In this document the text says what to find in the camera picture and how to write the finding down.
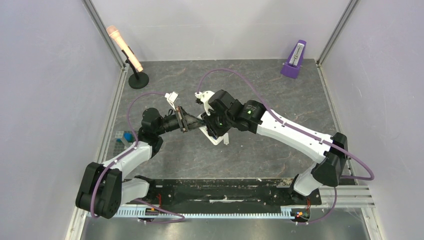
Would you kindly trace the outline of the white remote control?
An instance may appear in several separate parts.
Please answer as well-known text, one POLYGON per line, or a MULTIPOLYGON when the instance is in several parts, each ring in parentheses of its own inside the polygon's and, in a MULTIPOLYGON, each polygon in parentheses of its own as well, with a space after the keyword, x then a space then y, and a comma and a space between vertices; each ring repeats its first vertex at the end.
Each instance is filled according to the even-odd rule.
POLYGON ((221 143, 222 141, 225 140, 225 136, 216 136, 216 135, 210 135, 210 132, 208 131, 209 127, 211 126, 211 123, 208 119, 204 119, 204 115, 203 114, 199 114, 198 117, 203 121, 204 126, 201 126, 199 128, 199 130, 206 136, 207 139, 209 139, 209 141, 213 144, 213 145, 218 145, 219 143, 221 143))

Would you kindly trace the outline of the white battery cover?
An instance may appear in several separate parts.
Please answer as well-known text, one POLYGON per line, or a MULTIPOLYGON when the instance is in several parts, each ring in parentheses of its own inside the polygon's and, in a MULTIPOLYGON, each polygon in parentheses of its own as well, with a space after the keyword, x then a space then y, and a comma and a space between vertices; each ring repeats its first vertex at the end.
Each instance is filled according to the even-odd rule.
POLYGON ((225 133, 224 135, 223 135, 223 143, 225 144, 225 145, 228 145, 230 142, 229 142, 229 134, 228 133, 225 133))

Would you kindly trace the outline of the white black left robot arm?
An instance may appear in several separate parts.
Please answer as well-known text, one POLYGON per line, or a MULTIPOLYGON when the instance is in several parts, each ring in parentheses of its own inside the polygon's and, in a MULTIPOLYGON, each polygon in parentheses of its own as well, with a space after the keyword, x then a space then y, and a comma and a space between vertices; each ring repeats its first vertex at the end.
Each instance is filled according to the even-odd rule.
POLYGON ((203 126, 205 123, 200 117, 187 113, 181 106, 166 116, 161 116, 156 108, 146 109, 136 141, 110 160, 87 165, 75 206, 93 216, 110 219, 121 205, 135 199, 152 204, 157 198, 156 189, 150 186, 152 180, 147 177, 126 179, 126 176, 159 152, 163 134, 175 130, 185 133, 203 126))

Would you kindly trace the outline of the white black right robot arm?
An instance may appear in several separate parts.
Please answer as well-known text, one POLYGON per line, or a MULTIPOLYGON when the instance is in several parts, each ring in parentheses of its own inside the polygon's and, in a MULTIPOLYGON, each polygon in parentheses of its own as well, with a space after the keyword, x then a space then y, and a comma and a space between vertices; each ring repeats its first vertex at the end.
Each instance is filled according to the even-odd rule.
POLYGON ((256 100, 241 103, 227 91, 204 91, 195 94, 204 113, 199 115, 203 134, 214 144, 228 143, 232 128, 269 137, 302 152, 314 161, 305 172, 297 175, 289 189, 289 199, 302 204, 321 186, 337 187, 342 177, 347 156, 347 137, 320 133, 294 123, 256 100))

